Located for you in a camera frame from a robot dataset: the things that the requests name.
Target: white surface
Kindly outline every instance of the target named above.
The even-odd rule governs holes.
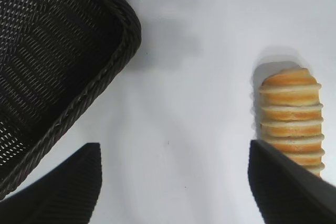
[[[322,175],[336,184],[336,0],[128,1],[141,49],[21,188],[99,141],[92,224],[263,223],[247,161],[254,70],[274,61],[309,67],[322,84]]]

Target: black plastic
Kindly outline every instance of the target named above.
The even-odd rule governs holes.
[[[336,188],[265,141],[251,141],[248,179],[265,223],[336,223]]]
[[[45,177],[0,202],[0,223],[87,224],[101,185],[100,145],[86,144]]]

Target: basket rim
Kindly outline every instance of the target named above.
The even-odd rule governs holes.
[[[123,26],[121,41],[106,65],[85,86],[54,121],[47,132],[35,143],[12,171],[0,182],[0,200],[14,191],[71,128],[93,101],[106,89],[113,78],[136,53],[141,43],[141,24],[126,0],[101,0],[107,10],[114,13]]]

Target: black wicker basket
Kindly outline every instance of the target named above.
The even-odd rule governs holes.
[[[0,0],[0,199],[134,56],[125,0]]]
[[[1,224],[87,224],[102,185],[99,144],[90,143],[49,174],[0,202]]]

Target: bread roll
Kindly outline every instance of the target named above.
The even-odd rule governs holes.
[[[320,88],[301,68],[280,71],[259,89],[261,138],[317,176],[324,169]]]

